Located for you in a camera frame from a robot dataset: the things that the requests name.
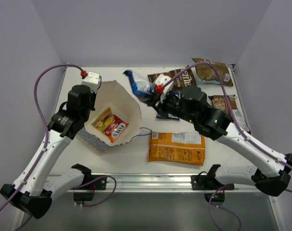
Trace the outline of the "dark blue snack bag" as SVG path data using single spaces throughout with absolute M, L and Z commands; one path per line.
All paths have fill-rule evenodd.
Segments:
M 179 121 L 180 120 L 178 117 L 173 116 L 171 114 L 167 114 L 167 115 L 157 114 L 156 115 L 156 119 L 160 119 L 160 120 L 173 120 L 173 121 Z

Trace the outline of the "brown kettle chips bag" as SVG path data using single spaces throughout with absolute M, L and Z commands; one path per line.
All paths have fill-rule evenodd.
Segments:
M 181 70 L 182 69 L 175 69 L 175 70 L 170 70 L 163 73 L 149 74 L 147 75 L 147 77 L 149 81 L 153 83 L 157 79 L 157 77 L 159 77 L 161 74 L 168 76 L 170 78 L 173 78 Z M 175 81 L 173 82 L 173 91 L 181 91 L 184 87 L 191 86 L 191 85 L 196 86 L 197 84 L 196 84 L 196 80 L 195 80 L 192 70 L 189 69 L 188 71 L 184 72 L 183 74 L 181 74 L 179 77 L 175 79 Z

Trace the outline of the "light blue snack bag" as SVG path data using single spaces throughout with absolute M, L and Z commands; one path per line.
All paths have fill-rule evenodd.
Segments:
M 200 62 L 206 62 L 211 64 L 212 66 L 215 67 L 217 70 L 220 79 L 222 80 L 222 83 L 224 86 L 232 87 L 233 82 L 232 82 L 232 70 L 231 67 L 229 67 L 225 63 L 220 63 L 220 62 L 215 62 L 203 58 L 192 58 L 192 60 L 195 63 L 200 63 Z M 203 64 L 195 67 L 195 71 L 197 74 L 198 79 L 201 82 L 207 82 L 210 84 L 220 84 L 219 78 L 217 77 L 215 71 L 213 68 L 211 68 L 209 65 Z

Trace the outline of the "blue checkered paper bag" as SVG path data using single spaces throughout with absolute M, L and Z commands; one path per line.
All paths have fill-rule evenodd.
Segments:
M 111 148 L 127 144 L 137 137 L 147 137 L 151 133 L 149 128 L 141 126 L 139 103 L 115 80 L 102 83 L 97 92 L 95 108 L 77 135 L 77 139 L 94 154 L 103 154 Z M 91 125 L 107 108 L 111 108 L 115 115 L 129 123 L 114 143 Z

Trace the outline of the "orange brown snack bag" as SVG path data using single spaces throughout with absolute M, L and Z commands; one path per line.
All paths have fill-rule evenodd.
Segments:
M 203 166 L 205 138 L 198 132 L 152 132 L 148 160 L 150 162 L 167 161 Z

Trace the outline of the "blue white milk snack pack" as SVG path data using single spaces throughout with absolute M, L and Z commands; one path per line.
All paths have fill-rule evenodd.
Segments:
M 142 75 L 132 71 L 125 70 L 123 74 L 128 78 L 132 93 L 141 101 L 148 102 L 153 99 L 152 83 Z

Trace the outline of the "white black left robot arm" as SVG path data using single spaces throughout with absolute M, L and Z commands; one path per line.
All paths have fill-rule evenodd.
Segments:
M 92 183 L 91 170 L 75 164 L 55 181 L 46 182 L 61 153 L 88 121 L 93 111 L 97 86 L 75 85 L 68 93 L 67 101 L 47 126 L 39 149 L 23 173 L 12 184 L 4 184 L 0 194 L 14 207 L 36 219 L 43 217 L 52 202 L 66 191 L 79 187 L 88 188 Z

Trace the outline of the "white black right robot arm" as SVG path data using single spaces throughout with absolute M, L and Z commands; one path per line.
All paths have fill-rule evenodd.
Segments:
M 206 176 L 198 178 L 198 183 L 216 190 L 225 185 L 252 185 L 274 197 L 287 190 L 292 154 L 278 153 L 241 129 L 231 116 L 210 106 L 206 93 L 199 87 L 185 87 L 179 97 L 172 91 L 156 92 L 146 104 L 161 116 L 171 114 L 192 123 L 199 134 L 231 148 L 250 161 L 246 166 L 212 165 Z

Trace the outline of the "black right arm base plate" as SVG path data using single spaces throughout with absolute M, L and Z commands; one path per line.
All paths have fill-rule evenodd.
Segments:
M 209 193 L 204 193 L 204 198 L 207 202 L 212 199 L 211 203 L 217 203 L 221 205 L 225 201 L 225 191 L 232 191 L 235 189 L 234 184 L 228 184 L 224 189 L 221 189 L 212 196 L 212 193 L 223 185 L 216 180 L 209 180 L 207 175 L 198 174 L 198 175 L 191 175 L 190 177 L 191 187 L 194 191 L 211 191 Z

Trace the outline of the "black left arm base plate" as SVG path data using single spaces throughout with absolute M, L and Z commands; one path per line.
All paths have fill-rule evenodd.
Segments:
M 91 182 L 97 178 L 99 180 L 89 184 L 87 186 L 78 188 L 73 193 L 73 200 L 77 204 L 84 204 L 85 202 L 90 202 L 94 198 L 95 191 L 102 191 L 106 188 L 107 177 L 103 177 L 103 175 L 92 175 L 87 176 L 87 179 L 82 182 L 82 185 Z

